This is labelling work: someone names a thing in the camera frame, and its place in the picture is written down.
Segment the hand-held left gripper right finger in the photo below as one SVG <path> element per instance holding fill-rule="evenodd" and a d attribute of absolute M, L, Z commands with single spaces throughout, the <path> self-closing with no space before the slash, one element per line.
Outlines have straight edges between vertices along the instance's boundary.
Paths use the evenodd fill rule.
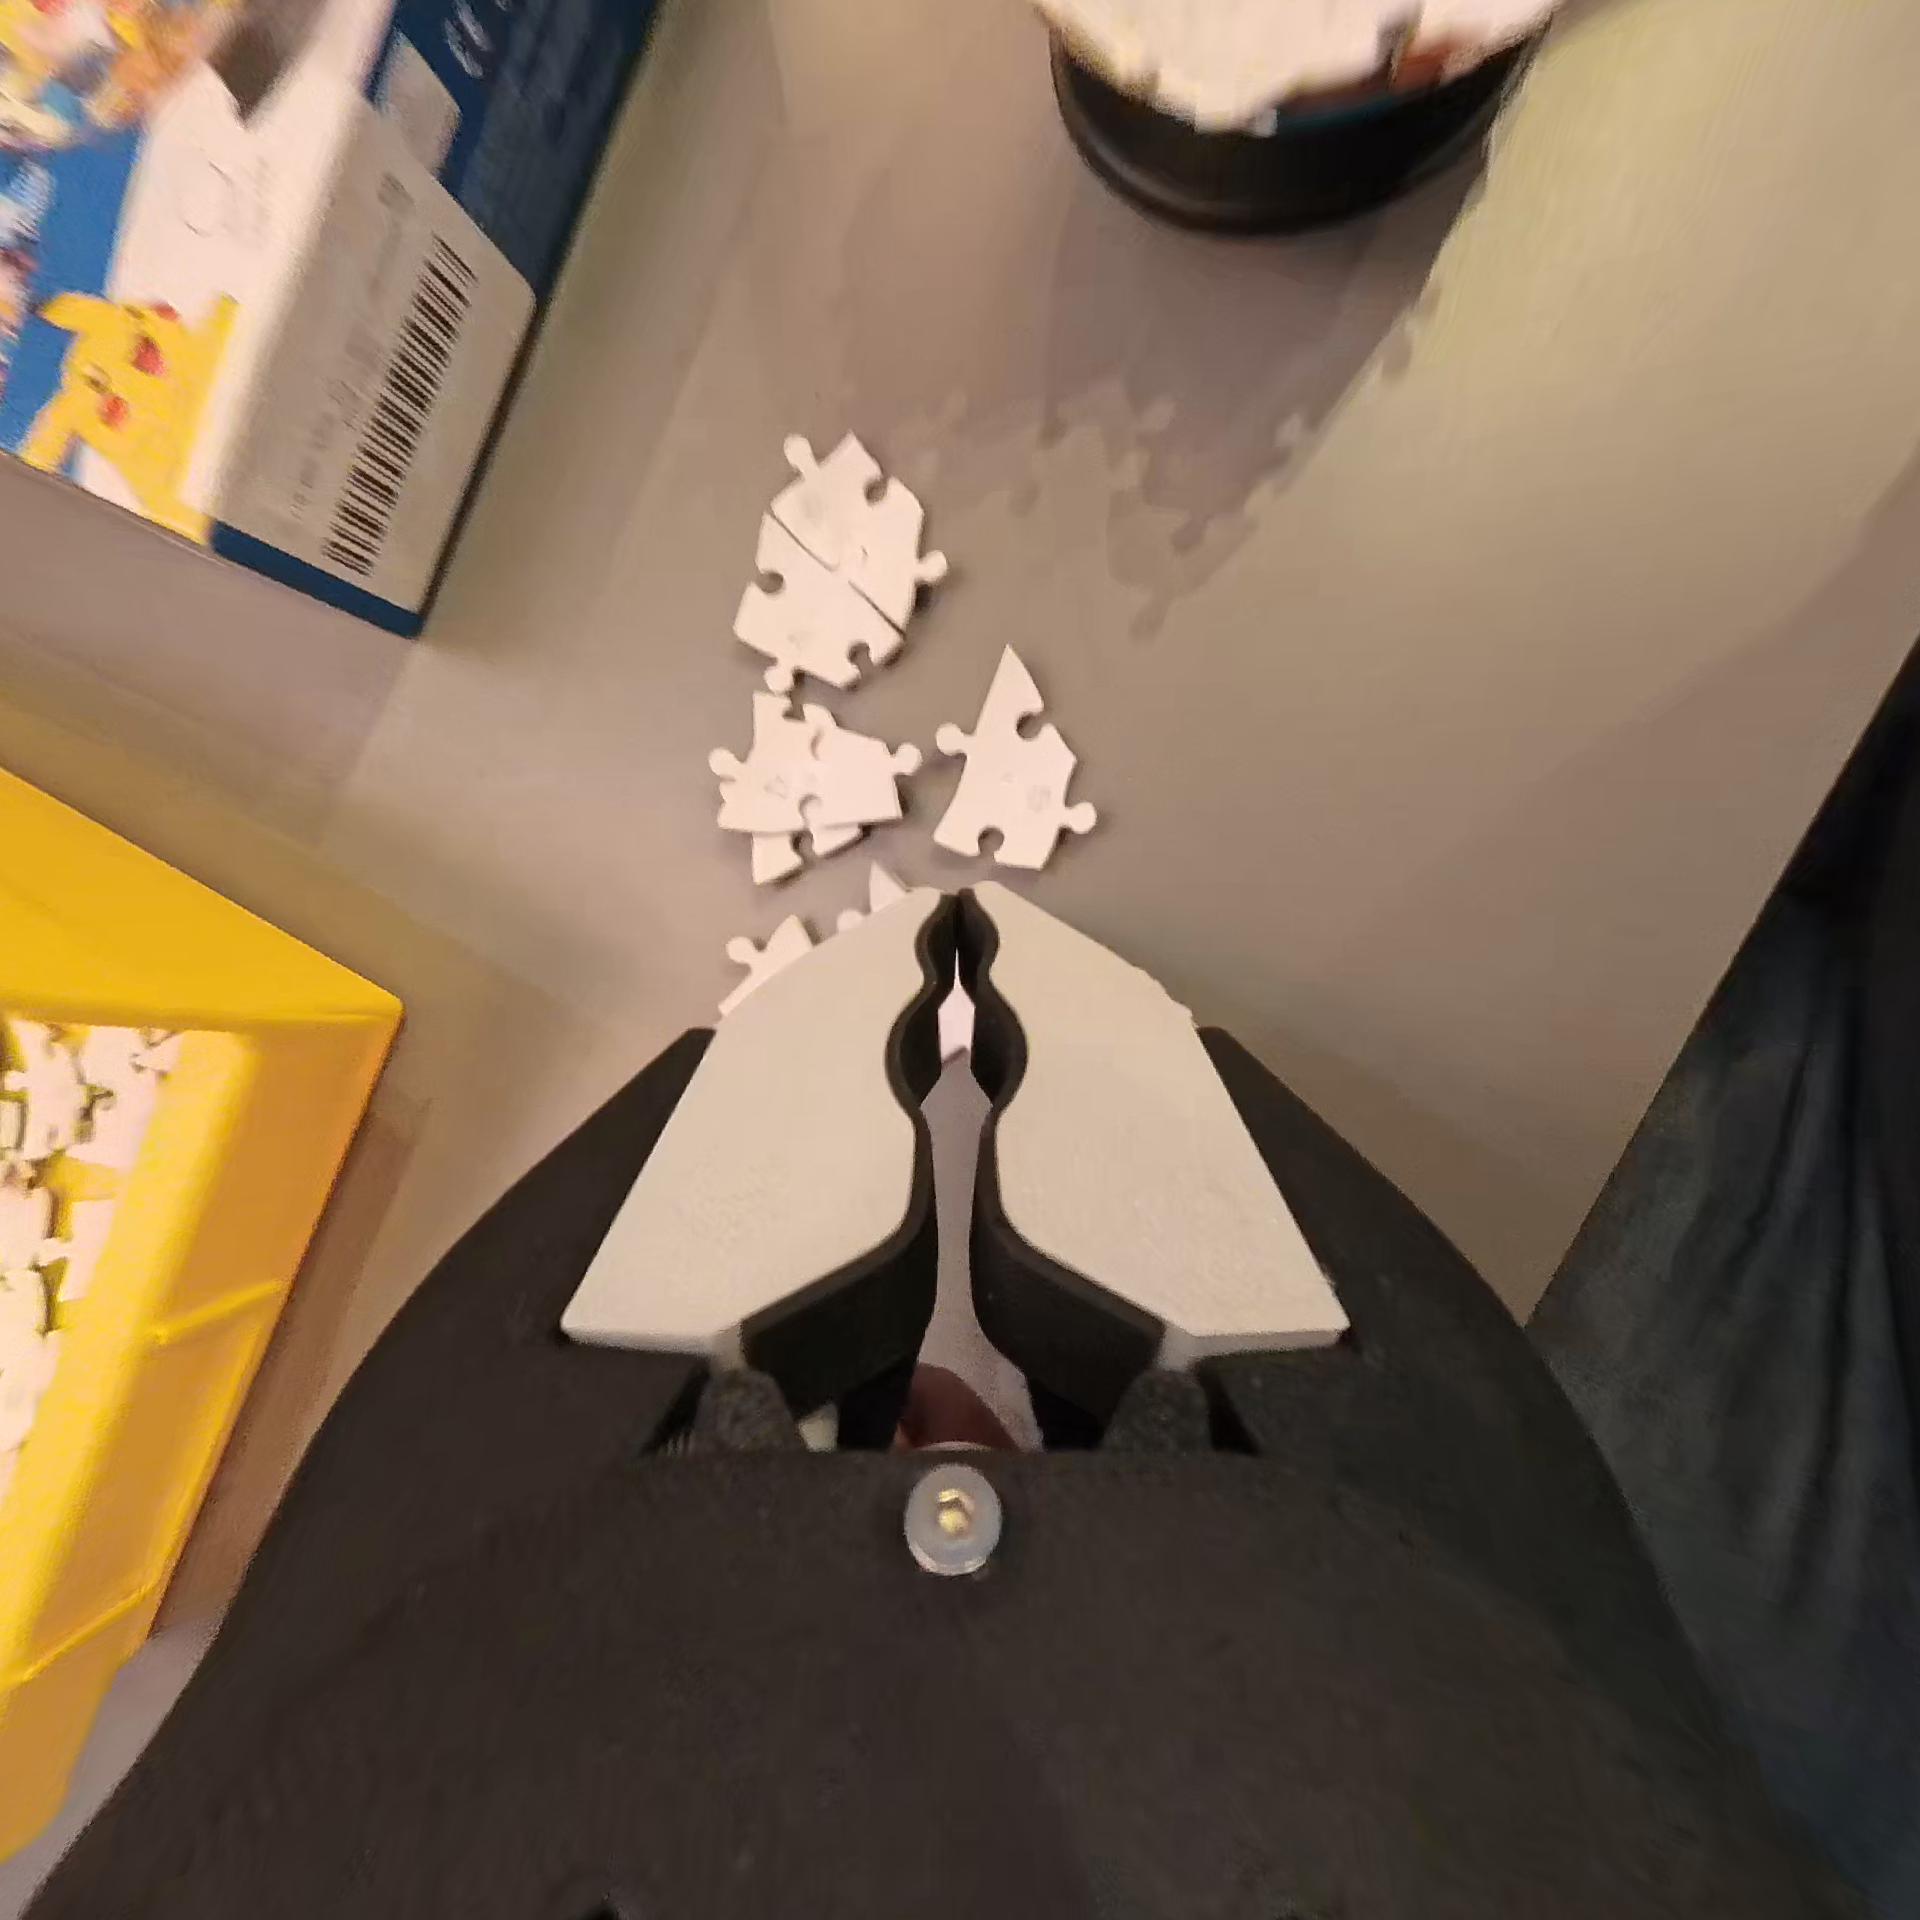
<path fill-rule="evenodd" d="M 1352 1317 L 1193 1015 L 1016 893 L 959 900 L 991 1101 L 970 1281 L 1051 1442 L 1094 1444 L 1139 1378 L 1316 1353 Z"/>

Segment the yellow cardboard box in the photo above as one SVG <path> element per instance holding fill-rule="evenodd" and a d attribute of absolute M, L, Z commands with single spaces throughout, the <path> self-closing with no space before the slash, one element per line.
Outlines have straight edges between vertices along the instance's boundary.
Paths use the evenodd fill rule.
<path fill-rule="evenodd" d="M 400 1028 L 400 1001 L 3 780 L 3 1015 L 183 1031 L 3 1485 L 3 1847 L 148 1636 Z"/>

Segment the pile of white puzzle pieces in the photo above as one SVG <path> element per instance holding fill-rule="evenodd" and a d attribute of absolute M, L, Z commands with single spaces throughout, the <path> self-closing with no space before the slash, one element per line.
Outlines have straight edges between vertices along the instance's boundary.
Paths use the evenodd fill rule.
<path fill-rule="evenodd" d="M 183 1031 L 3 1020 L 3 1485 L 176 1068 Z"/>

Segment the black round container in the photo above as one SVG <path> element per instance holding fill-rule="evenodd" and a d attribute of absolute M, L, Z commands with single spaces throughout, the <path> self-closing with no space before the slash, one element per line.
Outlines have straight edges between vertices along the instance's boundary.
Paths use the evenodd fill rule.
<path fill-rule="evenodd" d="M 1454 78 L 1283 106 L 1251 131 L 1193 127 L 1100 78 L 1058 42 L 1050 78 L 1084 164 L 1147 218 L 1193 234 L 1307 234 L 1481 161 L 1545 36 L 1537 28 Z"/>

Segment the dark blue cloth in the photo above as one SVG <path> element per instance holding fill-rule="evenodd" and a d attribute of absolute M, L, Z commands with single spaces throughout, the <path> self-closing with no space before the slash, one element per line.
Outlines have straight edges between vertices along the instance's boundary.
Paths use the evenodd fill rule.
<path fill-rule="evenodd" d="M 1529 1330 L 1777 1804 L 1918 1916 L 1918 661 Z"/>

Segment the blue printed puzzle carton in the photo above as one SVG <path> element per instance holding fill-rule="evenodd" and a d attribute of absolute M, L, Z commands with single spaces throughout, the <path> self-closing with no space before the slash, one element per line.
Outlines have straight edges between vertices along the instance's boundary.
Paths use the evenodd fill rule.
<path fill-rule="evenodd" d="M 4 2 L 4 469 L 418 635 L 657 13 Z"/>

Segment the group of puzzle pieces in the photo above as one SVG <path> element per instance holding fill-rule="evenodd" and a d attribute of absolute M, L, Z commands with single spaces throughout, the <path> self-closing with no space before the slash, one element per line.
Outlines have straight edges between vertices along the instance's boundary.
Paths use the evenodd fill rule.
<path fill-rule="evenodd" d="M 930 749 L 865 732 L 824 702 L 894 665 L 946 586 L 926 502 L 854 431 L 828 447 L 790 435 L 783 465 L 731 617 L 735 643 L 760 665 L 747 743 L 706 754 L 716 828 L 746 844 L 753 883 L 778 889 L 903 826 L 911 786 L 935 758 L 956 778 L 930 844 L 1042 873 L 1065 838 L 1097 828 L 1097 809 L 1074 796 L 1078 754 L 1016 646 L 1002 649 L 977 717 L 942 722 Z"/>

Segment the partly built puzzle ball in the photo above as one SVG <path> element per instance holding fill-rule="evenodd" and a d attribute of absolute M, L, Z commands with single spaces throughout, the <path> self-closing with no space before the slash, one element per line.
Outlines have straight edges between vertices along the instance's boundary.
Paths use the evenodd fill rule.
<path fill-rule="evenodd" d="M 1471 76 L 1538 36 L 1556 2 L 1038 2 L 1047 31 L 1120 95 L 1203 133 L 1266 131 Z"/>

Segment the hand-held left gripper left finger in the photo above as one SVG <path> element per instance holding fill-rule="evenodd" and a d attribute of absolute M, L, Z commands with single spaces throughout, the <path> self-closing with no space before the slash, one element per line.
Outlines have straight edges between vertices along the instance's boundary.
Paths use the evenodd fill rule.
<path fill-rule="evenodd" d="M 572 1341 L 774 1378 L 887 1450 L 938 1302 L 924 1100 L 959 900 L 914 889 L 723 1015 L 563 1309 Z"/>

